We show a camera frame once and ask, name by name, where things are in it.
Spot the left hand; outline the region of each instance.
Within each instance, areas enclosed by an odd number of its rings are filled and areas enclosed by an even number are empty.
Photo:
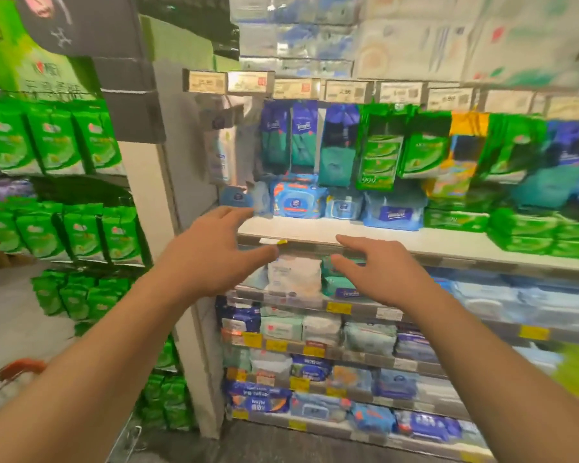
[[[172,240],[151,272],[172,299],[222,295],[278,257],[276,246],[238,250],[236,231],[253,209],[220,206]]]

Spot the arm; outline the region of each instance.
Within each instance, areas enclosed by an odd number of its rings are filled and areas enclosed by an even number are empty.
[[[0,463],[103,463],[185,309],[277,257],[273,246],[236,247],[252,214],[220,207],[171,241],[97,325],[0,410]]]
[[[362,294],[412,317],[498,461],[579,461],[579,399],[466,311],[399,242],[337,240],[367,264],[334,255],[335,267]]]

